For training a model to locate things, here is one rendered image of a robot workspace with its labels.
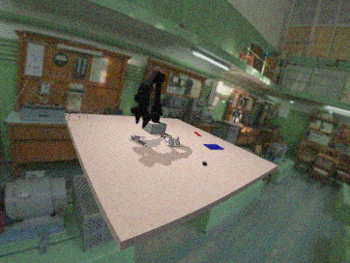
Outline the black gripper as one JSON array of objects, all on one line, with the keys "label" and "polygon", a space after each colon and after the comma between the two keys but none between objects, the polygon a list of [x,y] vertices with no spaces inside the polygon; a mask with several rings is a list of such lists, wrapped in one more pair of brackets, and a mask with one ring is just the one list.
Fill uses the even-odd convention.
[{"label": "black gripper", "polygon": [[136,119],[136,124],[138,124],[139,118],[140,118],[140,116],[142,116],[141,117],[141,119],[142,119],[142,128],[144,129],[145,126],[147,125],[147,123],[150,120],[153,119],[153,114],[148,113],[147,107],[149,106],[149,104],[147,102],[139,103],[139,105],[141,105],[141,104],[143,105],[142,112],[140,110],[139,112],[134,113],[134,115],[135,115],[135,119]]}]

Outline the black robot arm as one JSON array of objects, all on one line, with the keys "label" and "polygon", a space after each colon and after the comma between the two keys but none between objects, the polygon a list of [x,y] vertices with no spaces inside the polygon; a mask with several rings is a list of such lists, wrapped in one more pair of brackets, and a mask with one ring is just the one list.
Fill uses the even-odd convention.
[{"label": "black robot arm", "polygon": [[[162,116],[162,108],[160,104],[160,90],[164,79],[165,79],[165,75],[163,73],[161,73],[160,71],[154,70],[153,73],[150,75],[150,77],[139,85],[139,88],[137,90],[138,94],[134,96],[134,101],[136,103],[148,102],[150,94],[154,88],[154,83],[156,82],[155,98],[154,98],[154,103],[152,104],[152,107],[151,107],[151,114],[153,114],[153,119],[150,120],[154,123],[160,123],[160,116]],[[142,112],[142,107],[143,105],[141,104],[131,108],[131,113],[134,114],[136,112],[139,112],[140,110]]]}]

